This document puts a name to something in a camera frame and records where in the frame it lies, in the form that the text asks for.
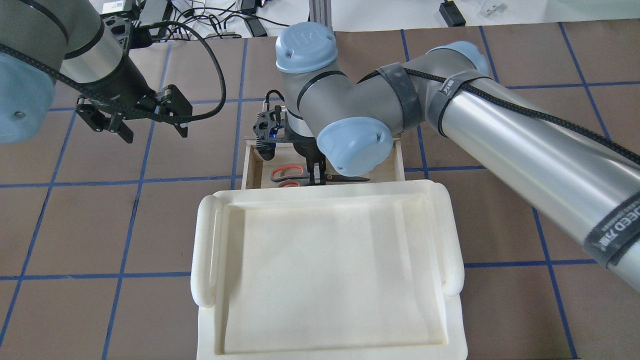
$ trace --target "white sticker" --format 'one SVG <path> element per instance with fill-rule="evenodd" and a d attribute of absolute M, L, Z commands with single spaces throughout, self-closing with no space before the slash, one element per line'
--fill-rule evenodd
<path fill-rule="evenodd" d="M 112 1 L 102 5 L 102 14 L 124 11 L 124 1 Z"/>

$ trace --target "white plastic tray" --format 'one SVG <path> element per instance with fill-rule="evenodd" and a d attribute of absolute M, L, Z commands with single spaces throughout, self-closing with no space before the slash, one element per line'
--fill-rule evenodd
<path fill-rule="evenodd" d="M 465 359 L 451 200 L 428 180 L 223 191 L 198 209 L 198 359 Z"/>

